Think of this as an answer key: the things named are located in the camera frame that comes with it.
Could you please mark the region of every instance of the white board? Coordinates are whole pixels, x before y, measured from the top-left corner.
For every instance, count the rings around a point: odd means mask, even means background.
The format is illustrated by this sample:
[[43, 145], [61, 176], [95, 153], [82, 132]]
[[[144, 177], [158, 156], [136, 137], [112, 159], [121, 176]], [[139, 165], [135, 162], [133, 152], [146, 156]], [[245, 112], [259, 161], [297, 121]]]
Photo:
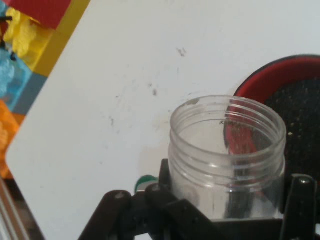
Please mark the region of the white board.
[[7, 154], [44, 236], [76, 239], [104, 193], [168, 156], [183, 102], [320, 54], [319, 0], [92, 0]]

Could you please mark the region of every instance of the clear plastic jar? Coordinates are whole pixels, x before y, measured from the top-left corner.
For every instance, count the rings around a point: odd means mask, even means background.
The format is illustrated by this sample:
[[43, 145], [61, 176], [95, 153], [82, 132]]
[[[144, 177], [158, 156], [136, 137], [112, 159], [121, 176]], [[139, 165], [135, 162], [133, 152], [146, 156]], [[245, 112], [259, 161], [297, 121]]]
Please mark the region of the clear plastic jar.
[[277, 217], [284, 188], [286, 126], [242, 97], [205, 96], [170, 120], [172, 191], [209, 219]]

